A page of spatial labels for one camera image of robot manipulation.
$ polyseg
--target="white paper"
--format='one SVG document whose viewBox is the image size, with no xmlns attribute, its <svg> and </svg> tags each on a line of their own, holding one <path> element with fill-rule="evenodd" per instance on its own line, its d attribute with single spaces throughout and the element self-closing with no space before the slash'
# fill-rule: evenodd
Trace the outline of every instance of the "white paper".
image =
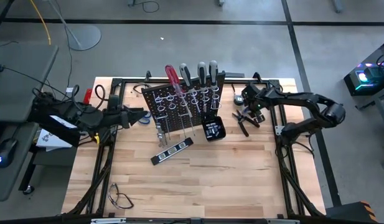
<svg viewBox="0 0 384 224">
<path fill-rule="evenodd" d="M 57 116 L 51 116 L 51 117 L 68 128 L 76 128 L 76 126 L 70 124 L 69 122 L 63 120 L 62 118 L 59 118 Z M 49 152 L 54 149 L 68 148 L 68 147 L 71 147 L 72 145 L 61 140 L 56 135 L 53 135 L 52 133 L 43 129 L 41 130 L 40 136 L 38 137 L 37 146 L 45 147 L 47 152 Z"/>
</svg>

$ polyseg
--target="black floor line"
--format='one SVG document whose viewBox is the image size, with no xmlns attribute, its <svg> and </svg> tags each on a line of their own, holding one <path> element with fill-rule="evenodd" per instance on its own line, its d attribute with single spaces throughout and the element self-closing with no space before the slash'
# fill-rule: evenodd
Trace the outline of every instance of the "black floor line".
<svg viewBox="0 0 384 224">
<path fill-rule="evenodd" d="M 4 21 L 6 14 L 9 11 L 9 9 L 11 8 L 13 2 L 14 2 L 14 0 L 9 0 L 8 3 L 6 4 L 4 10 L 2 10 L 2 12 L 0 14 L 0 25 Z"/>
<path fill-rule="evenodd" d="M 60 19 L 44 19 L 46 23 L 61 24 Z M 6 18 L 4 22 L 41 23 L 33 18 Z M 68 24 L 185 24 L 185 25 L 261 25 L 285 26 L 286 21 L 200 21 L 200 20 L 139 20 L 139 19 L 66 19 Z"/>
<path fill-rule="evenodd" d="M 44 19 L 61 24 L 60 19 Z M 38 18 L 3 18 L 2 22 L 41 23 Z M 69 24 L 185 24 L 185 25 L 260 25 L 260 26 L 384 26 L 384 22 L 293 22 L 289 21 L 216 21 L 216 20 L 140 20 L 140 19 L 66 19 Z"/>
<path fill-rule="evenodd" d="M 284 9 L 284 15 L 286 16 L 286 20 L 288 21 L 288 29 L 291 39 L 291 45 L 294 50 L 294 56 L 296 58 L 297 67 L 299 76 L 301 77 L 302 87 L 304 91 L 311 91 L 309 87 L 308 77 L 306 75 L 304 62 L 302 61 L 301 52 L 299 51 L 299 46 L 297 42 L 296 33 L 294 31 L 293 23 L 291 22 L 291 15 L 288 8 L 287 0 L 282 0 L 282 5 Z M 321 154 L 321 159 L 323 163 L 323 169 L 326 176 L 327 185 L 329 186 L 330 197 L 332 199 L 333 207 L 341 205 L 341 199 L 339 196 L 339 191 L 337 188 L 337 184 L 335 183 L 333 169 L 331 167 L 329 154 L 327 153 L 326 144 L 324 142 L 324 137 L 322 131 L 316 132 L 316 140 L 319 148 L 319 153 Z"/>
</svg>

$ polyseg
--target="black screwdriver handle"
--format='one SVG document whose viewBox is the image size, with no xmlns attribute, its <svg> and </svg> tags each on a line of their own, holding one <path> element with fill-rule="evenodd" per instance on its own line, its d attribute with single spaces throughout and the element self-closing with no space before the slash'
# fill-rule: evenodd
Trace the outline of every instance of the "black screwdriver handle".
<svg viewBox="0 0 384 224">
<path fill-rule="evenodd" d="M 218 75 L 218 63 L 217 61 L 212 60 L 208 68 L 211 78 L 211 86 L 217 86 L 217 75 Z"/>
<path fill-rule="evenodd" d="M 197 73 L 200 78 L 200 87 L 205 88 L 205 83 L 207 81 L 207 68 L 205 67 L 204 62 L 199 62 L 199 65 L 197 66 Z"/>
<path fill-rule="evenodd" d="M 185 80 L 186 86 L 189 90 L 192 90 L 194 86 L 192 85 L 192 80 L 190 79 L 190 72 L 185 63 L 179 65 L 180 75 Z"/>
</svg>

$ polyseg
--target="yellow cable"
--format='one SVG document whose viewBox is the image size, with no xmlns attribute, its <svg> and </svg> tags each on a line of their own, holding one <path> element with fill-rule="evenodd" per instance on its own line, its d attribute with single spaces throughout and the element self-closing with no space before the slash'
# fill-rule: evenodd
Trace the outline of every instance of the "yellow cable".
<svg viewBox="0 0 384 224">
<path fill-rule="evenodd" d="M 44 19 L 42 18 L 41 14 L 40 14 L 40 11 L 38 11 L 37 6 L 34 4 L 34 1 L 33 1 L 33 0 L 30 0 L 30 2 L 31 2 L 31 4 L 34 6 L 35 11 L 37 11 L 38 16 L 39 16 L 40 19 L 41 19 L 41 22 L 42 22 L 42 24 L 43 24 L 44 27 L 45 27 L 45 31 L 47 32 L 47 36 L 48 36 L 48 43 L 49 43 L 49 45 L 50 45 L 50 35 L 49 35 L 48 27 L 47 27 L 47 25 L 45 25 L 45 21 L 44 21 Z"/>
</svg>

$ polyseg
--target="tool holder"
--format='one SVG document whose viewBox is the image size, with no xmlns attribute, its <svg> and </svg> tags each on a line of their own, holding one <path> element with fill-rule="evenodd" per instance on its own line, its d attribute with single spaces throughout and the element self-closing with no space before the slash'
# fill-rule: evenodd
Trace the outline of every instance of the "tool holder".
<svg viewBox="0 0 384 224">
<path fill-rule="evenodd" d="M 207 79 L 207 87 L 200 88 L 199 79 L 193 78 L 192 84 L 196 91 L 188 92 L 184 81 L 179 83 L 184 93 L 178 96 L 171 84 L 142 88 L 142 94 L 155 122 L 160 123 L 165 133 L 183 130 L 202 124 L 202 117 L 215 117 L 221 107 L 220 100 L 225 81 L 225 72 L 217 75 L 217 88 L 211 89 L 210 79 Z M 187 114 L 186 105 L 189 107 L 192 117 Z"/>
</svg>

